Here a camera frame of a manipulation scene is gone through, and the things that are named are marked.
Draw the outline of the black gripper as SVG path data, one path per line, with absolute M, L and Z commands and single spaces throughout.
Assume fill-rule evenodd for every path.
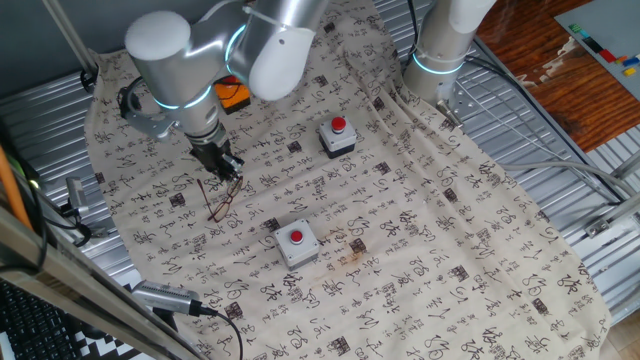
M 230 142 L 225 140 L 218 146 L 214 142 L 207 144 L 193 144 L 190 154 L 194 156 L 206 170 L 212 170 L 212 173 L 218 178 L 225 180 L 235 180 L 239 177 L 239 173 L 244 165 L 244 161 L 236 156 L 231 155 Z

